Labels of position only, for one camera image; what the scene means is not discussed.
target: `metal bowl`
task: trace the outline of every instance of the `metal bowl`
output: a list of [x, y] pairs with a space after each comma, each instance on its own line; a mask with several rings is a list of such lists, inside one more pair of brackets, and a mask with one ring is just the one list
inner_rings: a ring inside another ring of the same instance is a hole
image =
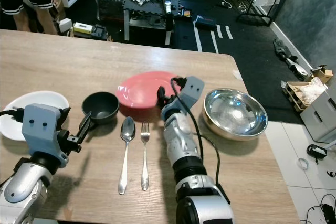
[[256, 139], [268, 123], [266, 111], [256, 99], [233, 89], [209, 92], [204, 99], [203, 118], [216, 134], [239, 141]]

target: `spoon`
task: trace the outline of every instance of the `spoon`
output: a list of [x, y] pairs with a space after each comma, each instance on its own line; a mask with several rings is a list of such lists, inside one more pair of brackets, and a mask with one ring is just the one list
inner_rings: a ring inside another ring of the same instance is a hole
[[120, 137], [123, 139], [126, 143], [126, 149], [125, 149], [125, 157], [124, 157], [124, 164], [122, 165], [122, 171], [119, 179], [119, 186], [118, 186], [118, 192], [120, 195], [123, 195], [126, 191], [126, 185], [127, 185], [127, 151], [128, 151], [128, 145], [130, 141], [133, 140], [135, 137], [135, 124], [133, 121], [133, 118], [128, 116], [121, 126], [121, 132]]

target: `fork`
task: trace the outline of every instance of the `fork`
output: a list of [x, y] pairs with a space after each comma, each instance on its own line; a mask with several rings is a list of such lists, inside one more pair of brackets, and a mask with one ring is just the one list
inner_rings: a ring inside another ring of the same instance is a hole
[[147, 160], [146, 160], [146, 143], [149, 140], [149, 124], [142, 123], [141, 125], [141, 141], [144, 144], [144, 152], [143, 152], [143, 168], [141, 175], [141, 187], [142, 190], [146, 191], [148, 189], [148, 170], [147, 170]]

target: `wooden table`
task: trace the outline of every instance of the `wooden table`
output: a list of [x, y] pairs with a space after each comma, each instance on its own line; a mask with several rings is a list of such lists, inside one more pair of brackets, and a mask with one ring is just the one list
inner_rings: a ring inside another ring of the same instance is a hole
[[[215, 88], [246, 92], [229, 55], [217, 55], [156, 47], [144, 47], [89, 39], [0, 30], [0, 88], [2, 108], [16, 97], [37, 90], [54, 90], [69, 101], [71, 111], [65, 123], [76, 133], [83, 117], [81, 103], [97, 91], [115, 92], [134, 74], [171, 71], [195, 75], [205, 89], [192, 111], [201, 131], [218, 145], [221, 156], [219, 181], [232, 202], [236, 223], [299, 223], [266, 136], [251, 142], [233, 142], [212, 134], [201, 118], [202, 101]], [[148, 142], [150, 185], [141, 189], [143, 143], [141, 123], [129, 148], [129, 182], [126, 194], [118, 194], [124, 156], [120, 127], [125, 116], [90, 132], [81, 153], [72, 153], [67, 167], [59, 169], [38, 217], [95, 223], [175, 223], [175, 182], [162, 136], [163, 123], [157, 111], [131, 114], [151, 122]], [[1, 138], [0, 179], [10, 174], [22, 156], [28, 156], [25, 142]], [[215, 176], [216, 154], [204, 142], [204, 164]]]

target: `floor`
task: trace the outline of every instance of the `floor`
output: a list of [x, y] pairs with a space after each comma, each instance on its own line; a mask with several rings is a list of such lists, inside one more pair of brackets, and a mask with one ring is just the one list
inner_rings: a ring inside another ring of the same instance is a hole
[[[316, 164], [306, 153], [307, 146], [317, 144], [323, 147], [325, 144], [315, 143], [304, 125], [269, 122], [266, 136], [300, 220], [305, 220], [308, 209], [320, 205], [325, 194], [336, 196], [336, 178], [327, 174], [336, 170], [336, 148], [328, 150], [327, 157]], [[308, 161], [307, 170], [299, 166], [298, 158], [305, 158]], [[332, 196], [326, 196], [323, 203], [335, 206]], [[313, 224], [326, 223], [320, 208], [311, 210], [308, 220]]]

